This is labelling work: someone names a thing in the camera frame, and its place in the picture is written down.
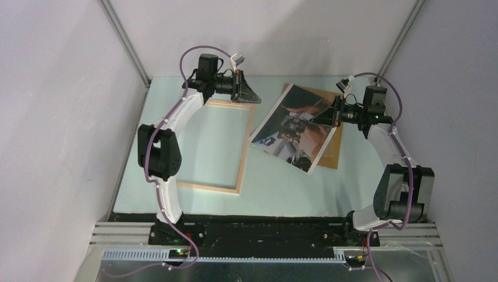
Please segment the wooden picture frame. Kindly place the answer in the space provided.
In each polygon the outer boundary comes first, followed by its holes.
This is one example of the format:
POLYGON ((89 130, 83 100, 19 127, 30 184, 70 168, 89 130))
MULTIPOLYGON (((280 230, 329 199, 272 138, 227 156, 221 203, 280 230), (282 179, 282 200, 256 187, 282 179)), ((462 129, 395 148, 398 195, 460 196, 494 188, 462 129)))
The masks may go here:
POLYGON ((239 194, 255 106, 210 100, 180 131, 180 187, 239 194))

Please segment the printed photo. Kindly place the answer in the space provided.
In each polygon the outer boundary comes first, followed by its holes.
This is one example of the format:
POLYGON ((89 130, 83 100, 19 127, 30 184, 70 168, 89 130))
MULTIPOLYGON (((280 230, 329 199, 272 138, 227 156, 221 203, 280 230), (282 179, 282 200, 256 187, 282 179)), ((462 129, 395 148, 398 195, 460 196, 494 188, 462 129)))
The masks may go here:
POLYGON ((339 93, 286 83, 249 141, 263 152, 306 173, 317 166, 337 169, 342 129, 315 119, 339 93))

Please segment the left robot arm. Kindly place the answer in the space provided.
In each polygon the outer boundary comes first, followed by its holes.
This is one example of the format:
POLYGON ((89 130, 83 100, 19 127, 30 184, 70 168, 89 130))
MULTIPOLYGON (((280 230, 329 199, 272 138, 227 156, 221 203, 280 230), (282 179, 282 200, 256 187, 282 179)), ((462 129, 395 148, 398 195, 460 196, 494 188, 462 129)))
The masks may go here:
POLYGON ((188 243, 186 229, 177 222, 183 211, 177 194, 176 175, 182 156, 177 135, 193 115, 215 94, 229 95, 233 103, 256 104, 261 98, 248 85, 244 72, 238 68, 245 60, 242 53, 230 57, 230 75, 219 71, 221 58, 203 53, 198 67, 184 78, 180 97, 155 124, 142 124, 137 131, 137 157, 146 181, 156 189, 159 207, 155 230, 150 237, 163 239, 167 244, 188 243))

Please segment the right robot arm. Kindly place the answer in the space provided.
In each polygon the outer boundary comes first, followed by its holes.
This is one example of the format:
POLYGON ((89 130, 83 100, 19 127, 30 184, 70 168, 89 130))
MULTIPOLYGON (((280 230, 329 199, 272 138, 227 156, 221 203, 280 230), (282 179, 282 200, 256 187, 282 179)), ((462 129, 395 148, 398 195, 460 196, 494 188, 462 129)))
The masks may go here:
POLYGON ((312 119, 315 124, 332 127, 357 125, 384 166, 373 203, 346 217, 341 236, 350 246, 359 244, 365 232, 388 226, 400 230, 428 215, 435 173, 421 166, 401 141, 394 119, 386 114, 387 92, 381 86, 367 86, 363 101, 353 105, 337 96, 327 110, 312 119))

